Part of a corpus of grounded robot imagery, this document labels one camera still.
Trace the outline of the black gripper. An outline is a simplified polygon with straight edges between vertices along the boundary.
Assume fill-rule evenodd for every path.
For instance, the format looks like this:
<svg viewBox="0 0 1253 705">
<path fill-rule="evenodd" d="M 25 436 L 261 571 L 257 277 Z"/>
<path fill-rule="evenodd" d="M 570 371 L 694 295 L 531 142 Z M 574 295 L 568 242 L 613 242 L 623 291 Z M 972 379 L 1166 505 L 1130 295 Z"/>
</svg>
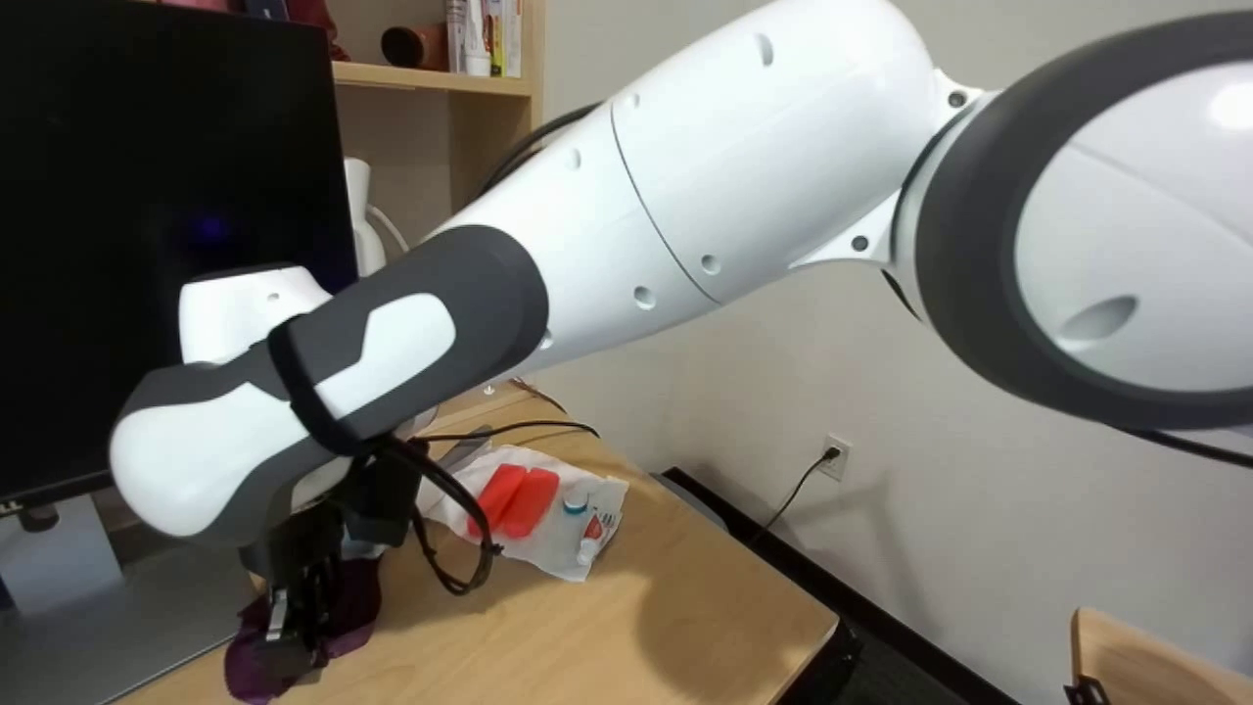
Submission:
<svg viewBox="0 0 1253 705">
<path fill-rule="evenodd" d="M 410 528 L 416 471 L 401 444 L 371 448 L 309 509 L 268 525 L 241 551 L 257 594 L 275 598 L 304 576 L 346 560 L 376 560 L 401 547 Z"/>
</svg>

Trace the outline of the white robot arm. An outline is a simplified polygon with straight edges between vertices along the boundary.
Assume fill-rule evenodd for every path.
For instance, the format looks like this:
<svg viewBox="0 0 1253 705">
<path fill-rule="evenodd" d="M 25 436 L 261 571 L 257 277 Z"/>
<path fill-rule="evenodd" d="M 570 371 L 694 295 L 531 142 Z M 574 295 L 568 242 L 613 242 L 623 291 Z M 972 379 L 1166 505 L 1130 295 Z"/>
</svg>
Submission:
<svg viewBox="0 0 1253 705">
<path fill-rule="evenodd" d="M 1253 436 L 1253 11 L 949 80 L 894 0 L 769 0 L 602 99 L 384 269 L 149 371 L 110 432 L 170 538 L 519 364 L 865 264 L 985 385 L 1237 464 Z"/>
</svg>

